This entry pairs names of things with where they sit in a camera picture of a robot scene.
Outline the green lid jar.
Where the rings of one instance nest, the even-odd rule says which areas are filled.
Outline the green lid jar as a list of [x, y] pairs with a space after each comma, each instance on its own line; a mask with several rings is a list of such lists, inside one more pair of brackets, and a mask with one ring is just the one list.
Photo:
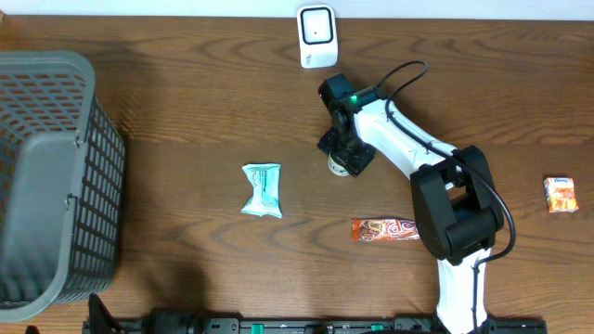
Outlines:
[[328, 156], [328, 167], [329, 170], [337, 176], [346, 177], [349, 176], [349, 172], [337, 163], [331, 156]]

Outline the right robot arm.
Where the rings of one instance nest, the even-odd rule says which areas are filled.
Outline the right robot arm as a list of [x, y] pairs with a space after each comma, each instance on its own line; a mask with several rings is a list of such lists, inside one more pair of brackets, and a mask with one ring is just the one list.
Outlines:
[[380, 88], [356, 90], [341, 73], [317, 92], [332, 118], [317, 144], [329, 168], [357, 177], [380, 152], [408, 178], [420, 240], [438, 263], [437, 318], [449, 333], [479, 328], [487, 319], [484, 268], [503, 226], [484, 153], [434, 138]]

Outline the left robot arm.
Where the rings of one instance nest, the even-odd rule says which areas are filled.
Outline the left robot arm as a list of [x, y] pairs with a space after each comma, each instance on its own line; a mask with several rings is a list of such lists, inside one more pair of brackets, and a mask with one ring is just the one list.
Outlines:
[[89, 316], [83, 334], [201, 334], [203, 324], [192, 313], [153, 311], [140, 318], [116, 318], [97, 294], [88, 300]]

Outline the small orange snack packet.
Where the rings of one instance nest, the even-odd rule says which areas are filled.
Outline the small orange snack packet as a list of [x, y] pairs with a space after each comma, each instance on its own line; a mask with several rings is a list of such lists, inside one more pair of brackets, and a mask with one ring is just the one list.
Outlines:
[[579, 210], [573, 178], [547, 177], [543, 184], [549, 212], [576, 212]]

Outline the teal white wipes packet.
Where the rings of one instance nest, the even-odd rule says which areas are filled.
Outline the teal white wipes packet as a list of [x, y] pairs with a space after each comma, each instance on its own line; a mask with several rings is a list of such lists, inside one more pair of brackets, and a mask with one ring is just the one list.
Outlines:
[[282, 217], [279, 205], [280, 169], [278, 163], [247, 164], [242, 167], [252, 185], [252, 197], [242, 208], [242, 213]]

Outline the orange red candy bar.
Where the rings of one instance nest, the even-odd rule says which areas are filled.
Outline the orange red candy bar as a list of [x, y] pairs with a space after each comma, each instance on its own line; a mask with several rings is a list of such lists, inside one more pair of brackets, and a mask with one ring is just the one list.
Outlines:
[[354, 241], [420, 239], [416, 223], [396, 218], [352, 219]]

